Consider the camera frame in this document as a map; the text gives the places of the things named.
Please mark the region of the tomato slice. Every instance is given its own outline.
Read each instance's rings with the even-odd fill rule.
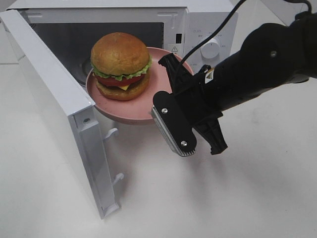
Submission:
[[[124,77],[124,78],[122,78],[121,81],[118,81],[113,77],[103,78],[103,77],[100,77],[100,76],[94,74],[94,76],[98,80],[98,82],[105,85],[105,86],[126,86],[126,85],[129,85],[131,83],[135,83],[136,81],[142,79],[144,77],[144,75],[145,74],[143,73],[140,76],[135,76],[135,77],[132,77],[129,79]]]

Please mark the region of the pink plate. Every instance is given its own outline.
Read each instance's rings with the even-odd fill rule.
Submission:
[[[166,68],[158,63],[163,56],[169,54],[170,52],[153,47],[148,47],[148,49],[150,55],[152,56],[150,82],[147,89],[135,99],[129,101],[118,101],[105,98],[97,89],[91,72],[89,73],[86,80],[88,94],[96,102],[95,106],[98,111],[104,116],[124,124],[145,125],[154,123],[151,116],[154,94],[158,91],[171,93]],[[186,62],[184,63],[184,66],[193,74],[192,69]]]

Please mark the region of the lettuce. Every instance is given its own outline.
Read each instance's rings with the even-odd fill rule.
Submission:
[[[91,65],[92,65],[92,67],[93,67],[93,72],[94,72],[96,75],[98,75],[98,76],[100,76],[100,77],[103,77],[103,78],[113,77],[113,78],[115,78],[115,79],[118,80],[118,81],[122,81],[122,78],[124,78],[124,77],[127,78],[127,79],[129,79],[129,78],[137,77],[137,76],[140,76],[141,74],[146,73],[146,72],[148,71],[148,69],[151,67],[151,64],[152,64],[152,57],[151,57],[151,55],[150,55],[150,60],[149,60],[148,64],[147,64],[146,66],[144,66],[143,69],[141,69],[141,70],[139,70],[139,71],[137,71],[137,72],[135,72],[135,73],[133,73],[133,74],[123,74],[123,75],[116,76],[116,75],[109,75],[109,74],[105,74],[105,73],[100,72],[100,71],[91,63]]]

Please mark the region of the microwave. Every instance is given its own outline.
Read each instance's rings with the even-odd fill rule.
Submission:
[[[110,32],[126,32],[183,57],[232,9],[229,0],[17,0],[0,13],[48,128],[68,157],[82,159],[102,219],[119,208],[113,185],[122,175],[110,175],[106,159],[104,141],[116,128],[96,116],[84,87],[92,46]],[[237,17],[188,58],[194,73],[229,56]]]

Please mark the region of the microwave door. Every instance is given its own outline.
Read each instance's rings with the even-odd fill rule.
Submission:
[[[30,91],[75,174],[87,174],[101,218],[118,209],[95,102],[16,10],[0,13]],[[80,181],[88,185],[87,180]]]

